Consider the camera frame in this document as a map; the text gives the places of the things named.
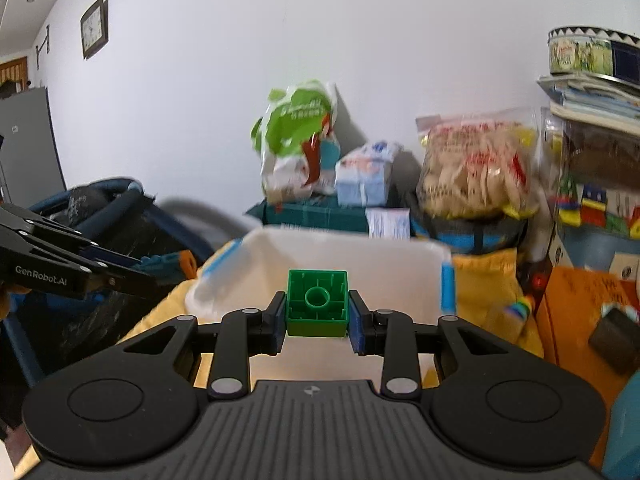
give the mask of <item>decorative tin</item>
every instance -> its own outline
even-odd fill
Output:
[[[640,89],[640,39],[606,28],[571,26],[548,37],[552,74],[589,73]]]

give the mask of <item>white wall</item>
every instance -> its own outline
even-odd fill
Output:
[[[550,29],[640,34],[640,0],[109,0],[110,42],[85,61],[94,1],[57,1],[33,79],[66,182],[130,174],[233,214],[260,198],[249,132],[272,87],[333,80],[343,133],[418,152],[417,114],[543,104]]]

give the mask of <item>plastic storage box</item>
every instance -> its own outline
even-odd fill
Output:
[[[400,207],[396,186],[389,189],[387,207]],[[333,231],[368,233],[367,209],[365,207],[340,207],[335,196],[313,196],[299,202],[269,204],[263,200],[254,205],[251,215],[263,225],[289,225]]]
[[[451,254],[442,244],[264,227],[203,269],[187,293],[187,310],[201,322],[219,322],[239,308],[264,309],[287,290],[291,269],[343,270],[349,289],[371,310],[392,308],[419,323],[434,324],[454,308]],[[421,355],[420,366],[423,373],[433,367],[431,356]],[[378,385],[381,373],[382,358],[357,356],[347,337],[288,336],[281,355],[251,358],[254,381],[370,379]]]
[[[640,254],[639,153],[637,136],[565,121],[553,262],[565,253],[574,267],[609,271],[617,253]]]

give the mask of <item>blue gripper pad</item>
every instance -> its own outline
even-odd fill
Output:
[[[273,327],[273,335],[275,336],[278,354],[282,350],[284,335],[287,333],[287,320],[285,319],[285,313],[287,311],[286,306],[287,300],[283,299],[275,315],[275,326]]]
[[[351,341],[351,348],[356,354],[364,354],[364,332],[362,331],[362,319],[358,309],[353,304],[351,298],[349,298],[349,325],[347,326],[347,333],[349,334],[349,340]]]

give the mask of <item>white label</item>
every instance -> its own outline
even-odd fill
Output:
[[[368,207],[366,215],[370,238],[391,238],[392,240],[410,238],[408,209]]]
[[[634,282],[638,278],[640,257],[636,254],[616,253],[611,261],[609,272],[615,274],[619,280]]]
[[[554,267],[574,267],[574,264],[571,263],[571,258],[566,253],[562,240],[558,236],[557,230],[554,231],[551,245],[549,245],[549,259]]]

